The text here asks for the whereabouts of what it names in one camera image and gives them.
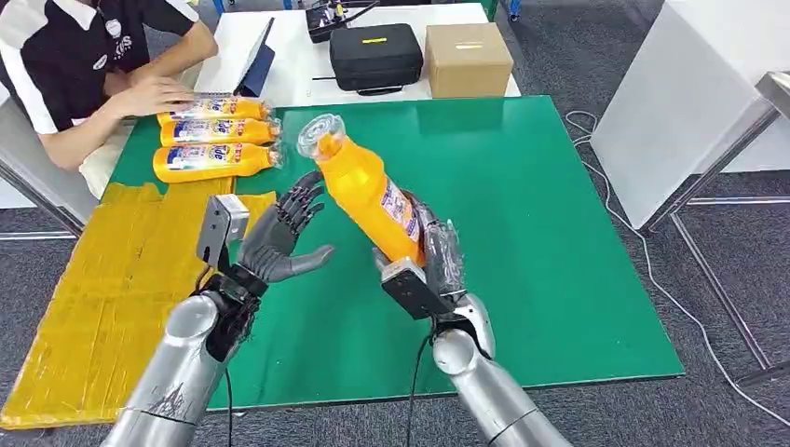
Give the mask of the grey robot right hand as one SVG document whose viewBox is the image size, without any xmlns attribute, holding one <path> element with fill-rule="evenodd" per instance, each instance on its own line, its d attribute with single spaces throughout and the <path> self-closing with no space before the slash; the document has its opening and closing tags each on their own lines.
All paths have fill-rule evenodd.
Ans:
<svg viewBox="0 0 790 447">
<path fill-rule="evenodd" d="M 412 301 L 444 301 L 446 306 L 456 305 L 458 299 L 466 293 L 463 280 L 462 255 L 459 248 L 456 229 L 451 221 L 443 221 L 414 193 L 404 190 L 403 193 L 411 201 L 420 225 L 420 243 L 425 256 L 424 274 L 426 279 L 419 281 L 416 273 L 407 274 L 406 282 L 391 287 L 390 279 L 382 278 L 382 285 L 387 284 L 387 292 L 399 299 L 409 298 Z"/>
</svg>

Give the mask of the person's right hand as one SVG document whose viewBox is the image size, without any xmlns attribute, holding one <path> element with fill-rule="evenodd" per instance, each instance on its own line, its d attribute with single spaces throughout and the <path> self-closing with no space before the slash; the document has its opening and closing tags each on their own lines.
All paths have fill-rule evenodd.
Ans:
<svg viewBox="0 0 790 447">
<path fill-rule="evenodd" d="M 185 110 L 195 99 L 192 90 L 169 77 L 149 77 L 113 95 L 107 102 L 112 115 L 148 116 Z"/>
</svg>

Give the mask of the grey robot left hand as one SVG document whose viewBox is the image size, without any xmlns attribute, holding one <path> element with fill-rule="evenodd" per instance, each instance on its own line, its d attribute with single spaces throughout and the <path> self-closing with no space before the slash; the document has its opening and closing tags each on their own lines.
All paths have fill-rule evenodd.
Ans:
<svg viewBox="0 0 790 447">
<path fill-rule="evenodd" d="M 324 209 L 316 199 L 325 192 L 317 170 L 303 175 L 257 220 L 241 242 L 237 263 L 264 283 L 281 282 L 316 270 L 334 253 L 334 246 L 295 255 L 296 243 L 317 213 Z"/>
</svg>

